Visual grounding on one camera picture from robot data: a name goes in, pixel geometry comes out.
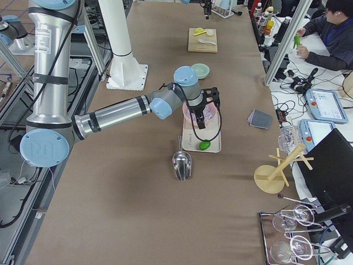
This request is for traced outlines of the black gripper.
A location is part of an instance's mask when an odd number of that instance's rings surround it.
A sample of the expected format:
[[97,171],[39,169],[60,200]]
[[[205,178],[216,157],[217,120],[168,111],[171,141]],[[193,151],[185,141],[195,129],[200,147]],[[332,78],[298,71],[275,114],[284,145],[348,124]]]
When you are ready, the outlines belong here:
[[205,96],[198,96],[196,99],[190,100],[191,118],[196,121],[199,129],[204,129],[206,127],[203,113],[206,104],[207,99]]

